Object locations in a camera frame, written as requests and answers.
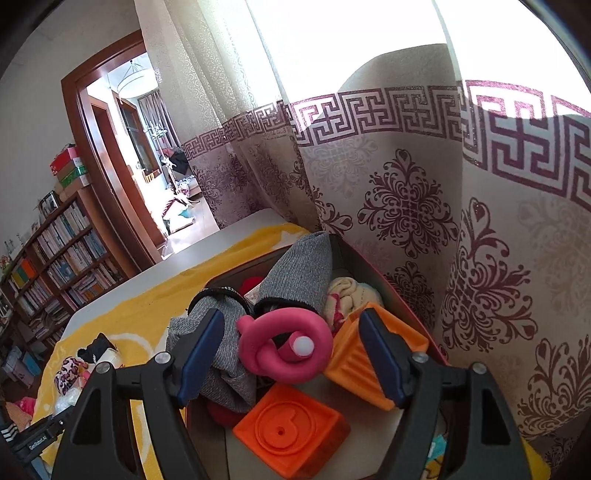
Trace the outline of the stacked coloured boxes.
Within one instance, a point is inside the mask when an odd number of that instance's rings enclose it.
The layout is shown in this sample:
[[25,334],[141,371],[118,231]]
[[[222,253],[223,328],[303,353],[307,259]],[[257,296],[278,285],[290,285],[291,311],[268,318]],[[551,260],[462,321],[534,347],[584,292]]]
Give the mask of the stacked coloured boxes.
[[76,146],[68,144],[50,163],[55,177],[54,191],[62,202],[91,185],[91,178]]

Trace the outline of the pink foam twist roller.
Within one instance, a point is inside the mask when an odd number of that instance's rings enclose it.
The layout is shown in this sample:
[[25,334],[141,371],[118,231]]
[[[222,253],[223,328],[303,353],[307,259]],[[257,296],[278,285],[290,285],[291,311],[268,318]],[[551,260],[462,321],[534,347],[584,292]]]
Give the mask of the pink foam twist roller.
[[280,383],[306,383],[332,357],[331,328],[303,308],[280,308],[256,319],[242,316],[238,334],[238,357],[245,369]]

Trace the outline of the orange number six cube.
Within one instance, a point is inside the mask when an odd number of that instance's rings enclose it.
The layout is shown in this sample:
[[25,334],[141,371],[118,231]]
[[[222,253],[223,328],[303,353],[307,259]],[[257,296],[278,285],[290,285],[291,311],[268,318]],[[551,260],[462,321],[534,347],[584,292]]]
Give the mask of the orange number six cube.
[[276,383],[232,433],[281,478],[311,479],[346,441],[351,427],[337,410]]

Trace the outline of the bagged white bandage roll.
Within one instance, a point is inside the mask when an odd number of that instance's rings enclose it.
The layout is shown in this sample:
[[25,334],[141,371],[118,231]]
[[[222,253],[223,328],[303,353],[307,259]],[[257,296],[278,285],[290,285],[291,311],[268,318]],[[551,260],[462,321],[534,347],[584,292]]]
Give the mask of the bagged white bandage roll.
[[104,363],[104,362],[109,363],[115,369],[118,369],[118,368],[121,368],[124,366],[123,359],[122,359],[120,353],[113,348],[107,348],[102,353],[102,355],[96,360],[95,364],[98,365],[98,364]]

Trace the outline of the cream pastel sock ball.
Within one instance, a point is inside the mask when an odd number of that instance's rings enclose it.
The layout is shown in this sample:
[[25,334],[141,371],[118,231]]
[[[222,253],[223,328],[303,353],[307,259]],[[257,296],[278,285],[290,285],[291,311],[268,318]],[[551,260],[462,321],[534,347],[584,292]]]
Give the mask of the cream pastel sock ball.
[[332,332],[337,333],[349,314],[369,302],[384,305],[380,293],[374,287],[352,277],[338,277],[329,283],[322,316]]

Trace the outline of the teal binder clip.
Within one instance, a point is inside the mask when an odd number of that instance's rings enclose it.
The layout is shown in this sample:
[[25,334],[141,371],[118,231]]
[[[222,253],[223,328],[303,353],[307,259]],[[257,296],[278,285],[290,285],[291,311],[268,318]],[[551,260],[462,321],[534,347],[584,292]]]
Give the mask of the teal binder clip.
[[434,460],[445,454],[447,440],[443,434],[436,435],[431,442],[426,464],[429,465]]

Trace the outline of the patterned curtain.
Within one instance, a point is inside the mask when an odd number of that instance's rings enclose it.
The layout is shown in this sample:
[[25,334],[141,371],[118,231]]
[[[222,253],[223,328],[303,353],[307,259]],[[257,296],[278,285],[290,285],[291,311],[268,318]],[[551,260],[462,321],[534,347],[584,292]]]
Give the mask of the patterned curtain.
[[590,91],[519,1],[139,1],[216,223],[342,235],[546,462],[590,419]]

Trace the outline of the wooden bookshelf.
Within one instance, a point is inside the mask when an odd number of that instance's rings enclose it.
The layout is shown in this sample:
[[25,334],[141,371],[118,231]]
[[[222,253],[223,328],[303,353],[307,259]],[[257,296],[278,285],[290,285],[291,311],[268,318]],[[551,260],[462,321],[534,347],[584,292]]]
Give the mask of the wooden bookshelf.
[[52,211],[1,276],[7,326],[27,346],[54,345],[73,314],[137,273],[93,189]]

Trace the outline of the yellow white towel mat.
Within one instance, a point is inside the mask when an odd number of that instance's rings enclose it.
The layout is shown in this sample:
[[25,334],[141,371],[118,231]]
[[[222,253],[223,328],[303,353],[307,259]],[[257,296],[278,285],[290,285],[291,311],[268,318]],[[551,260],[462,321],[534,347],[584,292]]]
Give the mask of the yellow white towel mat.
[[[212,279],[269,254],[283,253],[308,232],[300,226],[283,223],[255,229],[238,223],[205,238],[178,255],[151,267],[108,294],[77,311],[54,347],[44,368],[37,393],[33,420],[52,415],[58,393],[54,377],[64,358],[73,356],[99,333],[116,346],[124,366],[143,364],[164,350],[170,318],[181,315],[194,295]],[[362,273],[377,273],[372,266],[362,266]],[[418,312],[400,297],[398,287],[381,274],[382,296],[389,311],[401,320],[417,323]],[[338,452],[313,479],[365,479],[375,474],[394,431],[400,414],[370,406],[321,375],[301,389],[308,395],[337,409],[346,416],[352,432]],[[147,479],[162,479],[157,465],[143,407],[131,401],[132,421]],[[233,435],[211,423],[193,424],[194,441],[205,453],[205,469],[212,479],[281,479],[263,464]]]

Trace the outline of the black sock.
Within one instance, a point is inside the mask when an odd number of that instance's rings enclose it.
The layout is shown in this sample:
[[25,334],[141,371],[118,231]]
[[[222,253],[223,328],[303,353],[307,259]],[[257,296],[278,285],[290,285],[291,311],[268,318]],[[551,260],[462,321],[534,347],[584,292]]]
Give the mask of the black sock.
[[99,333],[89,345],[78,349],[76,356],[88,364],[95,364],[108,349],[116,351],[115,345],[103,333]]

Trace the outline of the wooden door frame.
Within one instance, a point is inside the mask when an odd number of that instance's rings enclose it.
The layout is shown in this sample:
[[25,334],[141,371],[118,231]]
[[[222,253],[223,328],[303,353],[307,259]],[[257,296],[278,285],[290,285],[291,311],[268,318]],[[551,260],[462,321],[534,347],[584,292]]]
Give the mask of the wooden door frame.
[[161,261],[158,248],[164,237],[150,215],[115,136],[116,109],[88,94],[93,82],[146,51],[136,30],[105,47],[61,80],[64,105],[78,153],[87,167],[92,187],[116,234],[123,256],[117,259],[127,277]]

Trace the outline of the grey knit sock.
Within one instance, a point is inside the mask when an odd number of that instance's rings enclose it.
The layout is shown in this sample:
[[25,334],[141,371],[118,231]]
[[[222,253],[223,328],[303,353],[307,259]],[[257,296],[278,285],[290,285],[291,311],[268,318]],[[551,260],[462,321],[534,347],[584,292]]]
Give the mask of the grey knit sock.
[[280,308],[303,308],[322,314],[332,279],[329,233],[305,235],[273,265],[259,286],[254,317]]
[[185,335],[197,330],[209,309],[223,315],[224,333],[200,387],[200,395],[235,413],[256,404],[256,376],[238,358],[238,319],[250,313],[250,304],[230,287],[208,287],[190,301],[186,313],[172,317],[167,327],[166,350],[171,352]]

